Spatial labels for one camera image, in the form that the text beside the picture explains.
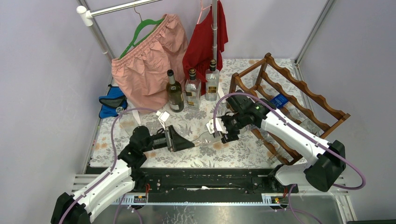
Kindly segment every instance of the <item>clothes rack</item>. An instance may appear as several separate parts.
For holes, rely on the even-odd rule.
[[[95,36],[96,41],[102,48],[102,53],[106,55],[107,59],[111,61],[115,58],[113,51],[111,50],[106,38],[104,37],[99,25],[96,23],[94,17],[99,15],[104,15],[107,13],[117,12],[123,9],[137,7],[153,3],[162,0],[140,0],[135,2],[129,2],[121,5],[116,5],[108,8],[103,8],[99,10],[90,10],[88,4],[85,0],[78,0],[81,4],[77,7],[77,13],[80,14],[84,24],[91,30],[92,34]],[[212,0],[212,16],[213,16],[213,58],[217,60],[217,0]]]

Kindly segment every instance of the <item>hanger hook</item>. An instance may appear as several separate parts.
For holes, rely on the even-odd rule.
[[[135,12],[137,13],[137,14],[139,14],[139,17],[140,17],[140,22],[143,22],[143,20],[141,19],[141,15],[140,15],[140,13],[138,13],[137,11],[136,11],[136,8],[135,8],[135,4],[134,4],[134,10],[135,10]]]

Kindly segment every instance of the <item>gray wall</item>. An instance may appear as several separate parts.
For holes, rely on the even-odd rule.
[[[100,9],[132,0],[87,0]],[[204,7],[212,0],[202,0]],[[295,58],[309,35],[326,0],[222,0],[229,43],[224,58],[263,58],[271,52],[278,58]],[[137,7],[142,18],[158,20],[163,14],[180,17],[188,39],[201,10],[199,0],[162,0]],[[209,10],[203,12],[201,21]],[[126,9],[97,17],[110,46],[119,56],[131,42],[140,23],[134,10]],[[153,26],[144,30],[145,36]]]
[[[329,139],[366,175],[366,187],[350,193],[360,220],[396,218],[395,12],[394,0],[338,0],[301,63],[313,92],[351,114]],[[360,184],[352,169],[345,175]]]
[[[0,223],[49,223],[88,153],[111,75],[76,6],[0,3]]]

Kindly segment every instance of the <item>bottle neck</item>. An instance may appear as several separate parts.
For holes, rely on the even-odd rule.
[[[172,75],[172,76],[168,76],[169,77],[169,83],[170,84],[175,84],[176,83],[176,80],[175,80],[175,76],[174,75]]]

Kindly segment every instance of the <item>gray floor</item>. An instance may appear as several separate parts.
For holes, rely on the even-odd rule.
[[[336,201],[331,196],[292,197],[293,208],[309,212],[324,224],[342,223]],[[104,210],[93,224],[111,224],[117,206]],[[145,206],[139,210],[144,224],[298,224],[290,211],[273,212],[266,206]],[[305,224],[317,224],[298,215]],[[124,206],[117,224],[139,224],[136,213]]]

